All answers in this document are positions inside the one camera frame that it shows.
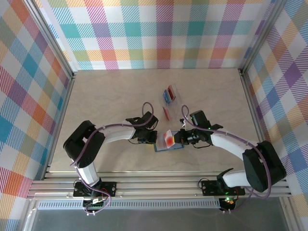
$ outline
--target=plaid backdrop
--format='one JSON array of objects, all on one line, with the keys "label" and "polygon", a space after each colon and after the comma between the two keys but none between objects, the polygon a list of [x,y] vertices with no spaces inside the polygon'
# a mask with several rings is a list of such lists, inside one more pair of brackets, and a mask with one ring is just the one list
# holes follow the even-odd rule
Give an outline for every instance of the plaid backdrop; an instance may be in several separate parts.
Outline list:
[{"label": "plaid backdrop", "polygon": [[250,90],[308,230],[308,0],[288,0],[254,65]]},{"label": "plaid backdrop", "polygon": [[68,60],[83,70],[238,67],[263,26],[251,31],[265,2],[37,0]]},{"label": "plaid backdrop", "polygon": [[0,0],[0,230],[16,230],[69,78],[22,0]]}]

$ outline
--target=beige tabletop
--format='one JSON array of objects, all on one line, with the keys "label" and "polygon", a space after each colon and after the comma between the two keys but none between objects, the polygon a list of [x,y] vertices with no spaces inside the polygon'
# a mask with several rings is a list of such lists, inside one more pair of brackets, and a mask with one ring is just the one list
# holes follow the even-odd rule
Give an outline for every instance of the beige tabletop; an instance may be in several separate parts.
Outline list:
[{"label": "beige tabletop", "polygon": [[[142,104],[148,101],[159,119],[156,128],[159,133],[179,130],[180,122],[166,120],[159,100],[170,84],[176,84],[190,112],[203,110],[212,124],[220,124],[243,138],[257,140],[236,69],[79,71],[51,170],[73,170],[62,145],[84,120],[98,126],[118,123],[141,116]],[[194,149],[189,145],[156,153],[153,145],[133,145],[127,140],[103,145],[94,163],[98,171],[223,171],[243,167],[239,158],[217,147]]]}]

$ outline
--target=metal vent grille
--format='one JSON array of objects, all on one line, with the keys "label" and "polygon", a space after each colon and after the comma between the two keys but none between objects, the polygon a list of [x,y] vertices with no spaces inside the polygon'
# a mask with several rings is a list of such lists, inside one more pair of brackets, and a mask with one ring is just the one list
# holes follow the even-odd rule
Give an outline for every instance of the metal vent grille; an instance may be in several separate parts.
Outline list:
[{"label": "metal vent grille", "polygon": [[[187,200],[113,200],[107,209],[156,209],[156,208],[218,208],[218,199],[187,199]],[[42,200],[38,209],[77,209],[82,208],[82,201]]]}]

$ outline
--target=clear plastic container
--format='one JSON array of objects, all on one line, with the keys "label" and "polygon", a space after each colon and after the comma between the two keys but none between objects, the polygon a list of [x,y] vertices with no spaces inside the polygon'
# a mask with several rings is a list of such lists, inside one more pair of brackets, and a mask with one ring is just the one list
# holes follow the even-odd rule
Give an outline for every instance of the clear plastic container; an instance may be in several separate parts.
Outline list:
[{"label": "clear plastic container", "polygon": [[182,99],[175,84],[169,85],[167,89],[164,90],[160,101],[167,121],[174,121],[182,118]]}]

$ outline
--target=purple cable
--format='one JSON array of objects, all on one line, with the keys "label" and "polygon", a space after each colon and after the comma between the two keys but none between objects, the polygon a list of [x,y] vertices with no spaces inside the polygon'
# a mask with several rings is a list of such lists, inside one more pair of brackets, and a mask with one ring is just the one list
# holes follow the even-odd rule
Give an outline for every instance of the purple cable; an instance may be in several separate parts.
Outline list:
[{"label": "purple cable", "polygon": [[[96,213],[99,213],[99,212],[103,211],[107,206],[110,205],[110,203],[111,203],[111,195],[110,195],[109,193],[103,191],[103,190],[99,190],[99,189],[96,189],[96,188],[93,188],[93,187],[89,186],[89,185],[83,180],[83,178],[81,177],[81,175],[80,175],[80,173],[78,172],[78,169],[77,169],[77,168],[76,168],[76,172],[77,172],[77,175],[79,176],[81,182],[82,182],[86,187],[88,187],[89,189],[92,189],[92,190],[94,190],[94,191],[97,191],[97,192],[99,192],[99,193],[103,193],[103,194],[105,194],[105,195],[108,196],[108,199],[109,199],[109,200],[108,200],[107,204],[106,204],[104,207],[100,208],[99,210],[93,212],[93,214],[95,215]],[[85,211],[86,211],[87,214],[90,214],[90,212],[88,211],[88,207],[89,207],[89,205],[86,206]]]},{"label": "purple cable", "polygon": [[[186,115],[184,114],[184,108],[187,109],[187,114],[186,114]],[[224,132],[224,131],[211,130],[211,129],[205,129],[205,128],[199,128],[199,127],[195,126],[195,125],[192,124],[192,123],[188,120],[188,118],[187,118],[187,115],[189,114],[189,108],[188,108],[186,105],[183,105],[183,106],[182,106],[181,112],[182,112],[182,116],[183,116],[183,118],[186,120],[186,122],[187,122],[188,124],[190,124],[191,126],[193,126],[194,128],[198,129],[198,130],[202,130],[202,131],[211,131],[211,132],[213,132],[213,133],[224,134],[224,135],[226,135],[226,136],[230,136],[230,137],[232,137],[232,138],[234,138],[234,139],[236,139],[236,140],[238,140],[238,141],[240,141],[240,142],[243,142],[243,143],[245,143],[246,145],[252,147],[252,148],[258,153],[258,155],[260,156],[261,160],[263,161],[264,168],[265,168],[266,175],[267,175],[267,180],[268,180],[268,192],[266,193],[265,196],[260,196],[260,195],[256,194],[255,192],[253,192],[253,190],[250,190],[250,189],[248,189],[248,188],[246,188],[246,187],[245,187],[245,189],[246,189],[248,192],[250,192],[251,195],[254,195],[254,196],[257,197],[257,198],[260,198],[260,199],[267,199],[267,198],[269,197],[270,192],[271,192],[271,178],[270,178],[270,173],[269,173],[270,170],[269,170],[269,167],[268,167],[268,165],[267,165],[267,163],[266,163],[266,161],[265,161],[264,156],[262,155],[262,153],[261,153],[252,143],[250,143],[250,142],[248,142],[248,141],[242,139],[241,137],[238,137],[238,136],[236,136],[236,135],[233,135],[233,134],[230,134],[230,133],[227,133],[227,132]]]},{"label": "purple cable", "polygon": [[85,150],[86,150],[86,148],[87,148],[87,146],[88,146],[90,140],[92,139],[92,137],[94,136],[94,134],[95,134],[96,132],[98,132],[98,131],[100,131],[100,130],[104,130],[104,129],[106,129],[106,128],[115,127],[115,126],[122,126],[122,127],[142,127],[142,126],[148,124],[148,123],[151,121],[151,119],[153,118],[153,115],[154,115],[154,108],[153,108],[153,106],[152,106],[151,103],[145,102],[145,103],[142,105],[142,115],[144,115],[143,109],[144,109],[144,106],[145,106],[146,104],[150,105],[150,107],[151,107],[151,109],[152,109],[152,114],[151,114],[150,118],[149,118],[146,122],[144,122],[143,124],[137,124],[137,125],[132,125],[132,124],[110,124],[110,125],[106,125],[106,126],[104,126],[104,127],[100,127],[100,128],[98,128],[98,129],[96,129],[95,131],[93,131],[93,132],[91,133],[91,135],[89,136],[87,142],[85,143],[85,146],[84,146],[83,149],[81,150],[79,156],[77,157],[77,159],[76,159],[73,163],[70,164],[70,166],[75,166],[75,165],[77,164],[77,162],[81,159],[81,157],[83,156],[83,154],[84,154],[84,152],[85,152]]}]

